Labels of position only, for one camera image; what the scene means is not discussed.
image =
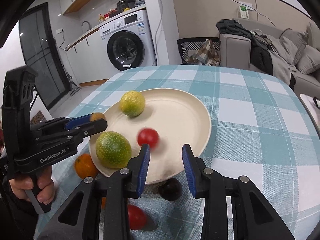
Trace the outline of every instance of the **table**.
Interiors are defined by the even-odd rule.
[[[71,117],[104,112],[130,90],[175,88],[198,97],[212,118],[212,133],[201,155],[207,167],[223,176],[248,176],[280,214],[296,239],[304,240],[320,219],[320,140],[306,110],[282,81],[262,73],[212,66],[133,68],[112,77],[89,95]],[[80,182],[73,162],[83,152],[52,168],[59,184],[52,210],[41,215],[35,238]],[[200,239],[204,200],[189,193],[184,172],[176,178],[183,195],[174,202],[146,186],[130,200],[154,219],[157,229],[132,231],[134,239]],[[233,239],[228,204],[229,239]]]

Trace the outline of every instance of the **washing machine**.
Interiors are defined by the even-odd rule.
[[[152,66],[155,51],[146,10],[139,10],[109,22],[99,29],[111,72]]]

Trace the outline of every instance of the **white plate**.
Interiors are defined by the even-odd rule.
[[[150,164],[146,184],[165,181],[184,170],[182,146],[190,144],[198,157],[206,147],[211,134],[211,117],[204,104],[195,96],[176,89],[150,89],[141,92],[146,99],[143,113],[130,118],[119,110],[119,102],[105,113],[108,127],[106,131],[115,131],[127,138],[132,147],[132,157],[139,154],[137,133],[145,127],[155,129],[159,136],[159,145],[151,150]],[[99,134],[90,137],[90,154],[94,165],[109,177],[116,170],[100,164],[96,155],[95,143]]]

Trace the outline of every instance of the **blue gripper pad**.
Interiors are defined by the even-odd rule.
[[[196,197],[196,177],[194,169],[198,169],[195,157],[189,144],[182,147],[182,161],[186,173],[189,190],[193,197]]]
[[[150,162],[150,146],[148,144],[143,144],[140,150],[140,153],[144,153],[143,159],[141,161],[140,170],[138,173],[138,181],[137,181],[137,195],[138,197],[141,197],[141,194],[144,190],[144,185],[146,183],[147,179],[147,172]]]
[[[87,114],[81,117],[71,119],[66,125],[66,129],[71,130],[77,126],[90,122],[90,116],[91,114]]]

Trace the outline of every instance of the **lime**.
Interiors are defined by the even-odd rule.
[[[144,96],[138,91],[126,92],[120,100],[120,110],[129,117],[141,114],[146,106]]]
[[[96,154],[104,167],[124,168],[131,158],[131,146],[120,133],[104,132],[96,141]]]

